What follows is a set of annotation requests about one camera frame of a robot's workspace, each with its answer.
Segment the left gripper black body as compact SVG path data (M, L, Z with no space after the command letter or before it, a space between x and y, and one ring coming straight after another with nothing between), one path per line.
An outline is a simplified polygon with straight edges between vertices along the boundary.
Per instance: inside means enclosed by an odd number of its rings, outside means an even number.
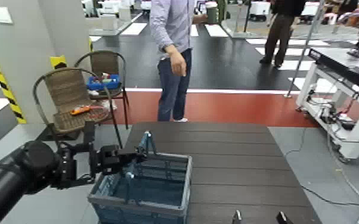
M120 172L126 165L123 154L119 154L118 145L105 145L100 150L91 148L89 151L90 175L97 173L112 175Z

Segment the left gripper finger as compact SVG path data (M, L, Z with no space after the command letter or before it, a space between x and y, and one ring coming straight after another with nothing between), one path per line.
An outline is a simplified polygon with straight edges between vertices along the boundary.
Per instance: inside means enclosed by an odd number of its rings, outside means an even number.
M143 153L123 153L120 154L121 163L142 163L147 160L147 156Z
M134 174L134 164L129 163L121 168L119 171L120 175L133 175Z

